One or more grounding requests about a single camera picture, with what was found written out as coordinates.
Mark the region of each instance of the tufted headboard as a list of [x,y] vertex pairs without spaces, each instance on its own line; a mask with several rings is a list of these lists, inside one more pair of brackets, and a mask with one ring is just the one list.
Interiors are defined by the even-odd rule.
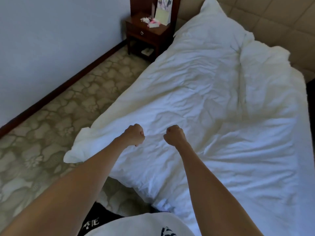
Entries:
[[[181,0],[177,28],[197,15],[204,0]],[[218,0],[226,15],[255,39],[291,52],[305,81],[315,78],[315,0]]]

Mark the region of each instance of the fist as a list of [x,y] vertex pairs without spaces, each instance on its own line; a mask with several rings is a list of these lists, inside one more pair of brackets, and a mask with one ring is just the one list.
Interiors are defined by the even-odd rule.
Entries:
[[178,125],[169,127],[164,134],[164,140],[171,146],[178,146],[181,143],[186,143],[186,137],[183,129]]
[[142,144],[145,139],[143,129],[139,124],[130,125],[120,137],[127,146],[135,145],[136,147]]

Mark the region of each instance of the white t-shirt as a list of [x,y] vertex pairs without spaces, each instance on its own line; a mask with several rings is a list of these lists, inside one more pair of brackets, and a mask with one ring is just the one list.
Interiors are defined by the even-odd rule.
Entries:
[[161,212],[125,217],[104,224],[86,236],[194,236],[174,214]]

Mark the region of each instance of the floral carpet pattern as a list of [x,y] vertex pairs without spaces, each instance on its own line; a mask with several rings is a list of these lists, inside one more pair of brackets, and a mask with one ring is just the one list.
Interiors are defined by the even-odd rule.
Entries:
[[[63,156],[148,67],[123,47],[81,80],[0,139],[0,231],[30,202],[77,164]],[[108,178],[99,200],[123,216],[149,211],[133,189]]]

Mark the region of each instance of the forearm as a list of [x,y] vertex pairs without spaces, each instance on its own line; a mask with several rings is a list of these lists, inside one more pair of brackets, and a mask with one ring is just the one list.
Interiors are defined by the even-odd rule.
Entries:
[[188,143],[176,147],[187,175],[191,202],[203,236],[261,236],[234,196],[199,159]]
[[117,138],[59,179],[22,211],[2,236],[76,235],[126,147]]

